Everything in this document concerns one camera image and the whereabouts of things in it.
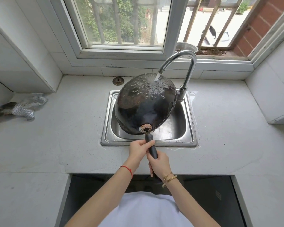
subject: red object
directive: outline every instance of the red object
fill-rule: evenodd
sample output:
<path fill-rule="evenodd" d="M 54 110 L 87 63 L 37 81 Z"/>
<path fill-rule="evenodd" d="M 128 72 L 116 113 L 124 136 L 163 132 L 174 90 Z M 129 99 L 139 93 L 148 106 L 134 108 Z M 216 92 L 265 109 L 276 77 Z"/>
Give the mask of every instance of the red object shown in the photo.
<path fill-rule="evenodd" d="M 120 168 L 121 168 L 121 167 L 125 167 L 126 169 L 128 169 L 129 172 L 130 172 L 130 174 L 131 174 L 131 178 L 133 178 L 133 173 L 132 173 L 131 169 L 129 169 L 127 166 L 120 166 Z"/>

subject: white shirt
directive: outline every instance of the white shirt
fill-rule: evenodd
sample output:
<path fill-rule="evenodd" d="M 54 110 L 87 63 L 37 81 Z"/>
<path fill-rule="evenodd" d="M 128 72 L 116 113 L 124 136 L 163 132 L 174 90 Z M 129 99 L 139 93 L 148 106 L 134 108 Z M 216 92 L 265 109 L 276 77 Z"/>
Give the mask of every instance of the white shirt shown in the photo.
<path fill-rule="evenodd" d="M 120 204 L 99 227 L 193 227 L 180 212 L 172 196 L 150 192 L 123 195 Z"/>

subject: running water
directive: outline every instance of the running water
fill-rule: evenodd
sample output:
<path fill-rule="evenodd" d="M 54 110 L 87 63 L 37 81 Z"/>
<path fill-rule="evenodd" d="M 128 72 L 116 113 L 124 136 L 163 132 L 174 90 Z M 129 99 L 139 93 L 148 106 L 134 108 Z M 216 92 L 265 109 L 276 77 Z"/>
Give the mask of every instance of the running water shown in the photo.
<path fill-rule="evenodd" d="M 159 77 L 161 76 L 160 73 L 157 74 L 157 76 L 155 77 L 155 81 L 157 81 L 159 79 Z"/>

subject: faucet spout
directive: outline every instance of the faucet spout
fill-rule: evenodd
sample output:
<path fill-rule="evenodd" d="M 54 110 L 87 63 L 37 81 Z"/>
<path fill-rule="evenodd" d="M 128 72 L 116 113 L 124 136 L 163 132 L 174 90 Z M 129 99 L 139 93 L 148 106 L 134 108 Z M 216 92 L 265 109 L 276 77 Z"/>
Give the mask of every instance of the faucet spout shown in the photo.
<path fill-rule="evenodd" d="M 180 52 L 175 53 L 174 55 L 170 56 L 164 63 L 161 65 L 159 69 L 159 73 L 163 74 L 165 69 L 175 60 L 180 57 L 189 57 L 190 58 L 190 66 L 188 68 L 188 72 L 186 74 L 186 77 L 184 79 L 183 85 L 179 88 L 177 100 L 183 101 L 186 90 L 187 90 L 187 84 L 191 78 L 191 75 L 193 74 L 193 70 L 195 69 L 196 63 L 197 63 L 197 57 L 196 54 L 191 50 L 182 50 Z"/>

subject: gold bangle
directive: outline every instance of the gold bangle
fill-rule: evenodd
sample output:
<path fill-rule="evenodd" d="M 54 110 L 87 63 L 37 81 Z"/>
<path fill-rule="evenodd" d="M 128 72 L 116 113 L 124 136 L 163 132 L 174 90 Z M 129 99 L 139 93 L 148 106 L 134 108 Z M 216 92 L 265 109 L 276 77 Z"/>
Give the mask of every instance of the gold bangle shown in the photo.
<path fill-rule="evenodd" d="M 170 174 L 173 174 L 173 172 L 170 172 L 168 175 L 170 175 Z M 168 175 L 166 175 L 166 176 L 164 177 L 164 181 L 166 181 L 166 178 L 168 177 Z"/>
<path fill-rule="evenodd" d="M 175 179 L 176 177 L 178 177 L 178 176 L 175 175 L 175 176 L 171 177 L 170 179 L 168 179 L 167 182 L 163 183 L 162 188 L 164 188 L 167 183 L 169 183 L 171 180 Z"/>

